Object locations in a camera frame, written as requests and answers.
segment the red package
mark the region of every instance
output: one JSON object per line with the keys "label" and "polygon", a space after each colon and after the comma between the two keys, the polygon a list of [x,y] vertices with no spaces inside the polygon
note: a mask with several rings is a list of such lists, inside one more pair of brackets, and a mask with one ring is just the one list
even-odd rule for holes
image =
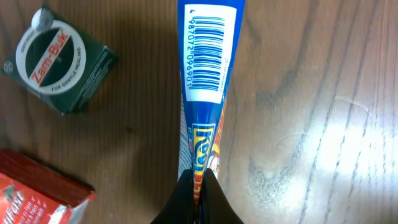
{"label": "red package", "polygon": [[0,151],[0,223],[76,224],[94,192],[11,150]]}

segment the white barcode label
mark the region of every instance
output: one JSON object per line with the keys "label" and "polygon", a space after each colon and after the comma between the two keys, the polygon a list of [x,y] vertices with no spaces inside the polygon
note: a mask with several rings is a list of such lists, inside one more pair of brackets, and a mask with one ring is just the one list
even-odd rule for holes
{"label": "white barcode label", "polygon": [[187,101],[221,103],[235,18],[233,7],[185,5],[183,61]]}

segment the wooden surface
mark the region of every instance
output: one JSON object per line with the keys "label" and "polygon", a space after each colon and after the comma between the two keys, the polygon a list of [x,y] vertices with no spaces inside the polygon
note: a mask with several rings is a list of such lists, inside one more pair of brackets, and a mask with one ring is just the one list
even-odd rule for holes
{"label": "wooden surface", "polygon": [[[1,146],[93,184],[85,223],[149,223],[177,178],[176,0],[49,4],[120,61],[67,117],[1,76]],[[0,0],[0,62],[39,6]],[[247,0],[219,179],[245,223],[398,223],[397,13],[396,0]]]}

